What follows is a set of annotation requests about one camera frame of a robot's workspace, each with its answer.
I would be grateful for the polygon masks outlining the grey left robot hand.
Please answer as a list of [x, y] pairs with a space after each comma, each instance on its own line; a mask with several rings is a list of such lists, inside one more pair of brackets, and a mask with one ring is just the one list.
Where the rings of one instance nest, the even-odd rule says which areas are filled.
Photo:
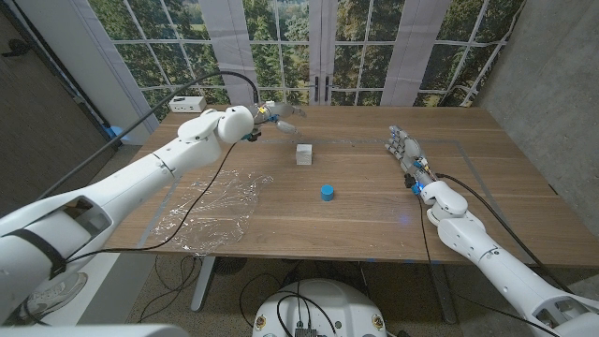
[[293, 115], [305, 118], [307, 113], [301, 108], [286, 103], [267, 101], [258, 106], [254, 112], [254, 130], [260, 130], [264, 124], [273, 123], [280, 132], [296, 134], [298, 129], [285, 121]]

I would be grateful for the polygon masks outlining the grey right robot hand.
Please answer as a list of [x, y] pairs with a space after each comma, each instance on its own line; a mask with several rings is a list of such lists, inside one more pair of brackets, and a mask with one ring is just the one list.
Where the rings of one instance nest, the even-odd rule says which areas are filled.
[[391, 125], [389, 131], [390, 138], [385, 148], [399, 161], [402, 170], [423, 185], [435, 182], [437, 177], [416, 139], [396, 125]]

